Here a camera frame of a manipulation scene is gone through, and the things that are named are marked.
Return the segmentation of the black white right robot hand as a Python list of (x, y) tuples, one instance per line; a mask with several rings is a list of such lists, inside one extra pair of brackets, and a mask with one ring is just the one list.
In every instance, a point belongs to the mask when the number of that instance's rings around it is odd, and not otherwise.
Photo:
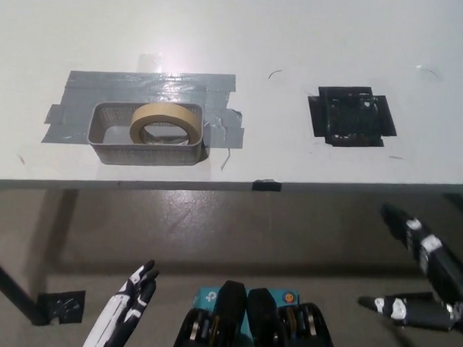
[(380, 214), (393, 238), (404, 246), (428, 279), (432, 291), (363, 295), (358, 304), (398, 326), (463, 333), (463, 263), (413, 215), (388, 203), (382, 205)]

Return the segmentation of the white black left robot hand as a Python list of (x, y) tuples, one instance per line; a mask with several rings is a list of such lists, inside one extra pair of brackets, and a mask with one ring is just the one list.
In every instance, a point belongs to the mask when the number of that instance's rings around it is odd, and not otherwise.
[(159, 272), (151, 259), (109, 299), (82, 347), (124, 347), (156, 290)]

